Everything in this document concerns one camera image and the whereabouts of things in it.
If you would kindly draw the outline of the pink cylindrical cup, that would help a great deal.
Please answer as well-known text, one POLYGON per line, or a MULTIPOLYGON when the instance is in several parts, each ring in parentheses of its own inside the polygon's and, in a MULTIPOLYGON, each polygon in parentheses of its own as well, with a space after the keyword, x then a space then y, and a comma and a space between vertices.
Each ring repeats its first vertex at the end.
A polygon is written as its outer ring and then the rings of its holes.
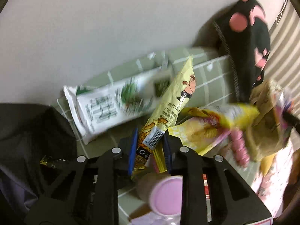
POLYGON ((183 177, 148 173, 136 184, 137 194, 152 212, 160 216, 178 216, 182 210, 183 177))

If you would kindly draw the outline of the beige paper bag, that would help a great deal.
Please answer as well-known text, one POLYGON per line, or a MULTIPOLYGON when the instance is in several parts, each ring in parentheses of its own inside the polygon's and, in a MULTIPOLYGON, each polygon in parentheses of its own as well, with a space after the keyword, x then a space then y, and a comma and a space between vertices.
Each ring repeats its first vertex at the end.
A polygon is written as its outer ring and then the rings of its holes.
POLYGON ((261 161, 286 147, 292 126, 283 119, 283 112, 291 112, 293 100, 288 88, 274 79, 263 82, 250 96, 259 115, 245 132, 246 147, 253 161, 261 161))

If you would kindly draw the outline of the green checkered bed sheet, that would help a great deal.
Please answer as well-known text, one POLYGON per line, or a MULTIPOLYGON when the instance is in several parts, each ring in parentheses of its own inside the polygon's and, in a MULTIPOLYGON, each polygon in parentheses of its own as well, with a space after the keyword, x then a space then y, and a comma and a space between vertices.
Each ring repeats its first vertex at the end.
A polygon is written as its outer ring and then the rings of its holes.
MULTIPOLYGON (((112 81, 123 80, 163 65, 168 65, 173 70, 178 71, 189 56, 193 57, 197 90, 187 105, 189 107, 202 107, 235 102, 236 93, 234 92, 231 63, 226 55, 220 55, 217 50, 209 47, 177 48, 153 52, 125 62, 108 72, 101 73, 85 84, 100 87, 112 81)), ((108 149, 115 147, 120 139, 128 137, 135 127, 143 127, 148 119, 148 116, 141 116, 123 125, 113 127, 91 143, 84 144, 65 97, 60 97, 52 105, 70 123, 76 137, 77 153, 85 155, 87 158, 101 156, 108 149)))

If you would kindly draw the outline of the white green snack package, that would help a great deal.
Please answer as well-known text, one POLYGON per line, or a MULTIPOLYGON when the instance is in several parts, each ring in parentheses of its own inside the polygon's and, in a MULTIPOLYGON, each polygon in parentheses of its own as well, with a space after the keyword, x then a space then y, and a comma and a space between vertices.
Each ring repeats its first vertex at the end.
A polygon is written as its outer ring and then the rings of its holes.
POLYGON ((64 86, 72 118, 84 145, 122 123, 151 113, 174 78, 160 67, 102 87, 64 86))

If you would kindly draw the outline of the lilac transparent candy bag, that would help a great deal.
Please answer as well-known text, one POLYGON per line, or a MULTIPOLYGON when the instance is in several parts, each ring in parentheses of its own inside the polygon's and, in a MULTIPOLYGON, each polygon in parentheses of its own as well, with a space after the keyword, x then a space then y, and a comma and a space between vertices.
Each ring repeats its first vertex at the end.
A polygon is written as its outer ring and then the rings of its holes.
POLYGON ((131 224, 134 225, 180 225, 180 222, 179 216, 160 216, 154 212, 131 219, 131 224))

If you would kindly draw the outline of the black trash bag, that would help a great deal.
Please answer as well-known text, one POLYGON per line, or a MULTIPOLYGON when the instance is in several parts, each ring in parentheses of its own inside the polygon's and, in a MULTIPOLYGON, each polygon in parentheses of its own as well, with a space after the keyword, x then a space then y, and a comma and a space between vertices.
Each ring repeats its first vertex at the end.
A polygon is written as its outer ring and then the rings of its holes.
POLYGON ((56 109, 1 104, 1 224, 87 224, 88 168, 56 109))

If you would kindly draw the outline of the yellow cartoon snack wrapper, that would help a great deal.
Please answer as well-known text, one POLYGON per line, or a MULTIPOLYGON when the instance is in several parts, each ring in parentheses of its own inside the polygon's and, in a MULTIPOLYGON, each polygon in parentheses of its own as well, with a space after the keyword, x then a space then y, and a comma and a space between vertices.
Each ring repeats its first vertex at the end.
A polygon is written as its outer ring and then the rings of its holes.
POLYGON ((168 128, 177 118, 196 90, 193 59, 188 57, 170 83, 145 126, 138 134, 133 174, 145 168, 146 162, 168 128))

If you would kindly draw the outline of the yellow chips bag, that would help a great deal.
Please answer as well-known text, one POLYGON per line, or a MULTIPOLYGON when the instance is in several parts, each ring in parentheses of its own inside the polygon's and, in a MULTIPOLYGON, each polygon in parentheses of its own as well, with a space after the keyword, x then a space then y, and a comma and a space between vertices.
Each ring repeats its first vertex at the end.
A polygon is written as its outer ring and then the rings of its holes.
POLYGON ((178 137, 199 155, 205 155, 221 143, 232 130, 243 130, 259 115, 255 106, 249 104, 214 105, 203 108, 183 109, 184 119, 170 127, 171 136, 178 137))

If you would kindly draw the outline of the black pillow pink dots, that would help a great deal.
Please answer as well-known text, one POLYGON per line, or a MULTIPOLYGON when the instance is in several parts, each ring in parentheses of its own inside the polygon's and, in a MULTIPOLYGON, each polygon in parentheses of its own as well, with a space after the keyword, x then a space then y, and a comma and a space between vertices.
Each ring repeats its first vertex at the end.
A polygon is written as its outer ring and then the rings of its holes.
POLYGON ((271 52, 266 14, 257 0, 239 0, 213 22, 233 68, 238 102, 246 103, 264 80, 271 52))

